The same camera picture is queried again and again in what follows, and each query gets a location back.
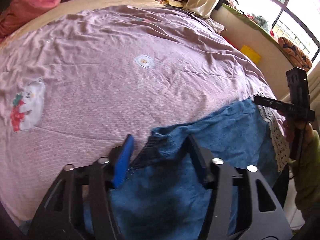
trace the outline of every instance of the window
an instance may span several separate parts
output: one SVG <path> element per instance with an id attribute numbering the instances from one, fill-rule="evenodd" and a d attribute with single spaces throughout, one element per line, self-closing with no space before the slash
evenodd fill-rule
<path id="1" fill-rule="evenodd" d="M 288 38 L 314 61 L 320 51 L 320 13 L 313 0 L 240 0 L 239 3 L 245 14 L 263 16 L 276 36 Z"/>

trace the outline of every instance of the window frame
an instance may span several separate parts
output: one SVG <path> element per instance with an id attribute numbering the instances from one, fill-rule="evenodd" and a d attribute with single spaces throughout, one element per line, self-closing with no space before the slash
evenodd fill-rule
<path id="1" fill-rule="evenodd" d="M 276 3 L 278 6 L 280 6 L 280 12 L 278 14 L 278 16 L 276 17 L 275 21 L 272 24 L 272 29 L 273 27 L 276 25 L 277 21 L 279 20 L 282 12 L 286 12 L 289 16 L 291 16 L 302 28 L 303 30 L 309 35 L 309 37 L 313 40 L 313 42 L 316 44 L 316 46 L 318 47 L 318 50 L 316 51 L 315 55 L 313 56 L 313 58 L 311 59 L 311 61 L 313 62 L 316 57 L 318 56 L 319 52 L 320 52 L 320 42 L 318 41 L 318 39 L 314 36 L 314 34 L 309 30 L 309 28 L 292 12 L 287 8 L 288 2 L 289 0 L 285 0 L 284 3 L 281 3 L 278 0 L 271 0 L 274 3 Z"/>

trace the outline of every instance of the silver screw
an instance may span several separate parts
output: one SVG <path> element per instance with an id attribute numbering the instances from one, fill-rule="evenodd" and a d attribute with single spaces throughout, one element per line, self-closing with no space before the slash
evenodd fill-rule
<path id="1" fill-rule="evenodd" d="M 212 159 L 212 162 L 213 162 L 214 164 L 223 164 L 223 160 L 222 160 L 222 159 L 219 159 L 219 158 L 214 158 L 214 159 Z"/>
<path id="2" fill-rule="evenodd" d="M 74 165 L 73 164 L 67 164 L 67 165 L 64 165 L 63 169 L 65 171 L 72 171 L 74 169 Z"/>
<path id="3" fill-rule="evenodd" d="M 249 165 L 249 166 L 247 166 L 247 170 L 251 171 L 251 172 L 256 172 L 256 171 L 258 171 L 258 168 L 254 165 Z"/>
<path id="4" fill-rule="evenodd" d="M 109 159 L 107 157 L 101 157 L 100 159 L 98 159 L 98 163 L 100 164 L 105 164 L 108 162 L 109 162 Z"/>

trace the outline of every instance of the lace trim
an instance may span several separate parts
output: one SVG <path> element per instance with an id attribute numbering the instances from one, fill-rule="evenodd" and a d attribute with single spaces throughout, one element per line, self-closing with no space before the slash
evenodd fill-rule
<path id="1" fill-rule="evenodd" d="M 258 92 L 251 95 L 250 99 L 253 101 L 255 96 L 264 97 L 265 95 L 262 92 Z M 262 119 L 269 124 L 270 138 L 272 140 L 273 148 L 276 152 L 278 172 L 281 172 L 284 166 L 288 162 L 288 158 L 290 155 L 289 145 L 281 133 L 278 122 L 271 108 L 265 107 L 265 106 L 257 106 L 257 107 L 260 110 L 260 115 Z"/>

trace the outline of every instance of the coral blanket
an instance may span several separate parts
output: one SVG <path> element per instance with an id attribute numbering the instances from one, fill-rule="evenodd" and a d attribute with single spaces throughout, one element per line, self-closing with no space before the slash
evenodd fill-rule
<path id="1" fill-rule="evenodd" d="M 0 16 L 0 42 L 27 22 L 56 7 L 61 0 L 12 0 Z"/>

